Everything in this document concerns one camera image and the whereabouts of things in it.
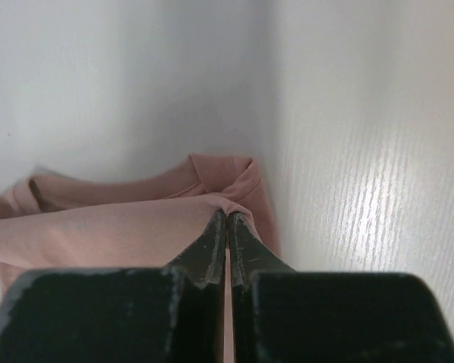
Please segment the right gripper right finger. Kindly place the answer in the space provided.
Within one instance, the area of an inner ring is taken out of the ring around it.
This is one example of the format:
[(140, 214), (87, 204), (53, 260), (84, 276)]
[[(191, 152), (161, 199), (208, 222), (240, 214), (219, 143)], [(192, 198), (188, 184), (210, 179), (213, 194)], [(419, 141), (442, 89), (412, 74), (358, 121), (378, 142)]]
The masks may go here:
[(395, 272), (298, 272), (228, 218), (237, 362), (454, 362), (430, 288)]

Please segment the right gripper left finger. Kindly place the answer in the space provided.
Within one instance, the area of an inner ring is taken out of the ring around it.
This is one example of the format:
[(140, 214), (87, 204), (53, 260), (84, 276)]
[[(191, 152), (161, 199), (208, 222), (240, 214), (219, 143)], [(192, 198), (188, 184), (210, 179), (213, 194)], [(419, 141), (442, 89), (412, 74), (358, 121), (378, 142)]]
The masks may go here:
[(162, 268), (41, 269), (0, 305), (0, 362), (221, 362), (227, 218)]

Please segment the pink t shirt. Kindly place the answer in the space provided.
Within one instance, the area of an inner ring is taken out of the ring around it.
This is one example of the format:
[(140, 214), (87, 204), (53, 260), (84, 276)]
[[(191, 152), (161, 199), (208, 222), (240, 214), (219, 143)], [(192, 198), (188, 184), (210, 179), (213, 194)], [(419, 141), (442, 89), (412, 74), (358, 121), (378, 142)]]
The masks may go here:
[(161, 267), (200, 237), (213, 214), (240, 213), (279, 254), (257, 162), (190, 154), (138, 181), (99, 184), (35, 174), (0, 194), (0, 285), (37, 268)]

